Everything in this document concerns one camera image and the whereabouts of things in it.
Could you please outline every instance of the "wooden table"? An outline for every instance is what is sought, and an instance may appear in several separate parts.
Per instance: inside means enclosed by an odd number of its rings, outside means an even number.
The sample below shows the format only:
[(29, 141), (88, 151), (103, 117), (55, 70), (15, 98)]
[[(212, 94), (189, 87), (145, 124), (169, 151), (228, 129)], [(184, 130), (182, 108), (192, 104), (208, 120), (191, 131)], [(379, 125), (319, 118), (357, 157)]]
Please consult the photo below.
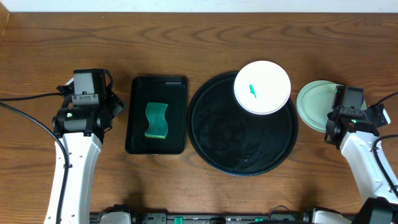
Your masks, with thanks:
[[(281, 65), (292, 100), (314, 80), (357, 86), (365, 99), (398, 90), (397, 14), (15, 13), (0, 45), (0, 96), (54, 92), (79, 68), (107, 68), (129, 102), (134, 77), (183, 75), (188, 99), (211, 77), (255, 60)], [(51, 125), (61, 99), (13, 102)], [(398, 98), (386, 102), (397, 133)], [(128, 107), (106, 133), (96, 165), (91, 211), (115, 203), (139, 211), (266, 213), (276, 205), (319, 205), (355, 213), (361, 207), (351, 170), (323, 133), (299, 118), (297, 143), (278, 168), (257, 177), (214, 170), (188, 140), (176, 156), (133, 156), (124, 150)], [(0, 222), (42, 223), (55, 164), (51, 137), (0, 109)], [(383, 143), (398, 172), (398, 141)]]

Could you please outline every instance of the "green sponge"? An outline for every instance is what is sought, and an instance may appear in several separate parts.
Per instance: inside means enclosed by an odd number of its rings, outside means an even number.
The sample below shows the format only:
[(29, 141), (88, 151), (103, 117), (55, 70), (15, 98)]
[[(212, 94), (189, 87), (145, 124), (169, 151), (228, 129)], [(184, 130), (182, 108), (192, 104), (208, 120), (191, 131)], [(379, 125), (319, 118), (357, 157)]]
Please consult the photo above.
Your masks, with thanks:
[(166, 108), (166, 103), (149, 102), (147, 104), (145, 114), (149, 122), (149, 127), (145, 132), (145, 137), (159, 139), (166, 138), (167, 132), (169, 131), (165, 118)]

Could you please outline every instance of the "white backdrop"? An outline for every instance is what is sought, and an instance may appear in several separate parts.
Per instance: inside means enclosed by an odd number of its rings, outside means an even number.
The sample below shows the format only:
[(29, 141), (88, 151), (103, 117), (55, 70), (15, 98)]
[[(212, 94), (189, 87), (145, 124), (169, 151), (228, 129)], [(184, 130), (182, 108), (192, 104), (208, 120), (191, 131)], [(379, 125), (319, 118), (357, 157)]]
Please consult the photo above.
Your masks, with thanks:
[(398, 0), (0, 0), (10, 12), (398, 12)]

